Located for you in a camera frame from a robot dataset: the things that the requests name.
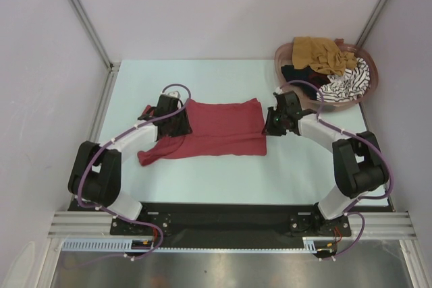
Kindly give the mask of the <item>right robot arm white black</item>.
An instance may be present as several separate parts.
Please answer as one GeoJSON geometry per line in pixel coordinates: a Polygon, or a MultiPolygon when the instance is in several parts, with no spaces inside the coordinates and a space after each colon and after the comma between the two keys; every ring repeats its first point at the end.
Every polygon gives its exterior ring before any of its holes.
{"type": "Polygon", "coordinates": [[[375,135],[369,131],[350,135],[327,123],[312,109],[303,109],[293,91],[275,93],[276,105],[267,109],[266,136],[291,132],[319,144],[333,157],[335,185],[306,216],[292,216],[292,236],[329,236],[346,222],[348,211],[366,194],[389,181],[389,171],[380,156],[375,135]]]}

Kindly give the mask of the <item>red tank top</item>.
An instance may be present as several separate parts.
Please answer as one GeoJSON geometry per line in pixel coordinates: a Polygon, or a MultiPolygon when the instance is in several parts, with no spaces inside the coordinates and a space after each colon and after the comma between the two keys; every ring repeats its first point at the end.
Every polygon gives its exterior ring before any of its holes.
{"type": "Polygon", "coordinates": [[[157,160],[186,159],[196,156],[265,156],[267,140],[261,103],[206,104],[190,101],[186,107],[192,133],[165,136],[153,148],[137,152],[141,166],[157,160]]]}

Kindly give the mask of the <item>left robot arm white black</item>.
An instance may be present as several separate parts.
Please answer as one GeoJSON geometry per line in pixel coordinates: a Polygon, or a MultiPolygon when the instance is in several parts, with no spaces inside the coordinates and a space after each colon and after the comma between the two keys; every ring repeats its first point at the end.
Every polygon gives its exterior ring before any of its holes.
{"type": "Polygon", "coordinates": [[[81,143],[67,185],[78,206],[108,212],[125,221],[133,233],[145,232],[149,217],[142,213],[142,203],[122,190],[122,165],[141,145],[190,134],[186,107],[191,102],[191,98],[181,101],[175,92],[161,94],[156,106],[143,112],[131,128],[107,143],[81,143]]]}

